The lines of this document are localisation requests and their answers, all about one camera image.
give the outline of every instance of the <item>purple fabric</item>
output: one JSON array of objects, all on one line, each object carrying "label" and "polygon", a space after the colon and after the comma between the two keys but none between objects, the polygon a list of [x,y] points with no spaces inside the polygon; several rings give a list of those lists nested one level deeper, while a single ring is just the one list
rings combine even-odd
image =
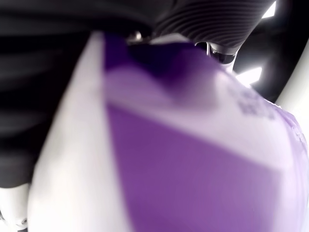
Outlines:
[{"label": "purple fabric", "polygon": [[[220,96],[205,80],[228,74],[203,51],[187,43],[127,49],[116,36],[106,40],[107,99],[118,95],[162,107],[216,107]],[[206,91],[213,96],[211,101],[204,98]],[[294,151],[290,169],[263,166],[108,102],[123,195],[136,232],[300,231],[308,199],[304,137],[290,114],[266,101],[261,105],[251,89],[239,93],[254,102],[249,107],[254,116],[275,120],[272,113],[279,112]]]}]

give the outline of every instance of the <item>dark background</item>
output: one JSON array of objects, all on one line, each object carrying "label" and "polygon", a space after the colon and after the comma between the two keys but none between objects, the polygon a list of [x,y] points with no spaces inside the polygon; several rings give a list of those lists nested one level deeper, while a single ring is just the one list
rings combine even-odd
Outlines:
[{"label": "dark background", "polygon": [[252,87],[275,102],[307,43],[308,22],[306,1],[278,0],[275,16],[262,19],[239,50],[234,71],[262,67],[260,80]]}]

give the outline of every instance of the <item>ceiling light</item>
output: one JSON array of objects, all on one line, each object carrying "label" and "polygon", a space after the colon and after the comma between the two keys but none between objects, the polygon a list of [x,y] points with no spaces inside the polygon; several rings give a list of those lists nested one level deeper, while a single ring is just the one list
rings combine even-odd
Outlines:
[{"label": "ceiling light", "polygon": [[262,18],[268,18],[268,17],[272,17],[275,15],[275,11],[276,11],[276,2],[274,2],[271,7],[266,11],[266,13],[263,15]]},{"label": "ceiling light", "polygon": [[255,69],[251,69],[249,71],[246,71],[242,74],[239,74],[236,76],[236,78],[244,85],[244,86],[250,86],[250,84],[257,82],[260,79],[262,72],[262,68],[258,67]]}]

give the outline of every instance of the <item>white fabric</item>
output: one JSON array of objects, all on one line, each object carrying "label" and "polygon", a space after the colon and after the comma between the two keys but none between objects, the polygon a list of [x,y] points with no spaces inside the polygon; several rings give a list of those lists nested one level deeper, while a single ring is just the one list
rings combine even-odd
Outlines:
[{"label": "white fabric", "polygon": [[130,232],[102,95],[102,35],[90,38],[36,165],[30,232]]}]

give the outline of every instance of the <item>white surface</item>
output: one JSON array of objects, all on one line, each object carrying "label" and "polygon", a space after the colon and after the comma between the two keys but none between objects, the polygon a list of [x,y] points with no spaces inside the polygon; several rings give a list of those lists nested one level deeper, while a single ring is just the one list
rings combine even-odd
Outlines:
[{"label": "white surface", "polygon": [[92,35],[36,165],[30,232],[130,232],[102,95],[101,34]]},{"label": "white surface", "polygon": [[257,82],[260,79],[262,68],[248,70],[242,74],[236,76],[236,78],[244,85],[250,86],[252,83]]},{"label": "white surface", "polygon": [[[304,136],[309,141],[309,41],[288,83],[280,94],[277,105],[292,113]],[[309,205],[302,232],[309,232]]]},{"label": "white surface", "polygon": [[268,17],[272,17],[275,15],[275,11],[276,11],[276,2],[274,2],[271,7],[266,11],[266,13],[263,15],[262,18],[268,18]]},{"label": "white surface", "polygon": [[0,188],[0,210],[5,223],[12,230],[20,231],[28,225],[22,224],[27,218],[29,184],[15,188]]}]

